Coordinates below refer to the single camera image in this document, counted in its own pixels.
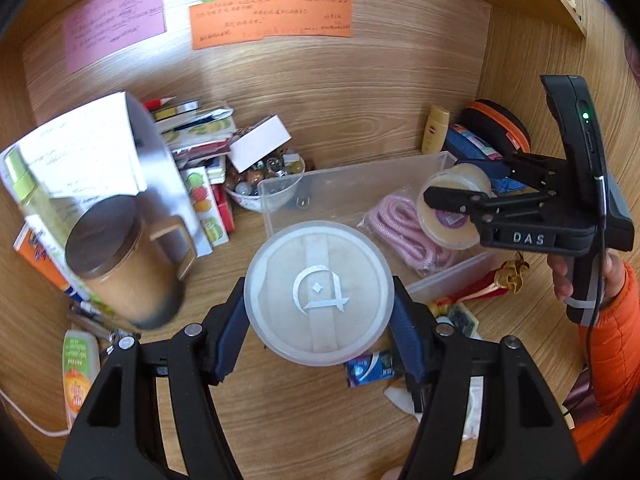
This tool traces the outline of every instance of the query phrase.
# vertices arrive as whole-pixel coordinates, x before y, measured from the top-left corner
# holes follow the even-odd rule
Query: screw
[[[511,348],[511,350],[517,350],[522,346],[520,340],[514,335],[508,335],[507,337],[505,337],[504,344]]]
[[[189,337],[195,337],[202,332],[202,325],[200,323],[191,323],[184,327],[184,333]]]
[[[436,332],[443,337],[449,337],[453,335],[453,327],[449,323],[438,323],[436,325]]]
[[[118,346],[123,350],[128,350],[133,345],[135,345],[135,343],[136,340],[133,339],[132,336],[127,335],[126,337],[123,337],[120,341],[118,341]]]

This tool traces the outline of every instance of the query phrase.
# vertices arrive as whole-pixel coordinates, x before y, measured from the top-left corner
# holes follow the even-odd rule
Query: mug lid
[[[366,236],[343,224],[302,222],[258,250],[244,304],[258,337],[285,359],[340,364],[370,348],[393,309],[391,271]]]
[[[136,200],[116,195],[84,213],[65,245],[65,259],[82,279],[103,276],[120,263],[138,238],[141,221]]]

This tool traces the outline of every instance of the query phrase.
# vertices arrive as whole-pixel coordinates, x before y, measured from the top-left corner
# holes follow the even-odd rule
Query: blue box
[[[396,376],[391,351],[383,350],[373,354],[363,354],[344,364],[349,387],[392,379]]]

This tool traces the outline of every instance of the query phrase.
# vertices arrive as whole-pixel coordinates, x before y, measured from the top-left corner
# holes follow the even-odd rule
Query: mug handle
[[[180,234],[182,234],[182,237],[187,242],[187,253],[184,255],[184,258],[178,267],[178,279],[183,279],[184,275],[189,272],[189,269],[191,269],[191,266],[196,260],[196,249],[193,245],[193,238],[191,238],[189,231],[187,231],[187,226],[184,224],[182,217],[180,215],[173,215],[167,218],[162,218],[157,222],[153,222],[150,230],[151,234],[149,235],[149,239],[152,242],[175,230],[180,231]]]

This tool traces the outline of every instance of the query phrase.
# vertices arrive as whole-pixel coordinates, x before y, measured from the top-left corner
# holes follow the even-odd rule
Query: dark brown lid
[[[132,196],[101,200],[84,213],[66,241],[66,264],[82,279],[103,276],[127,254],[140,232]]]

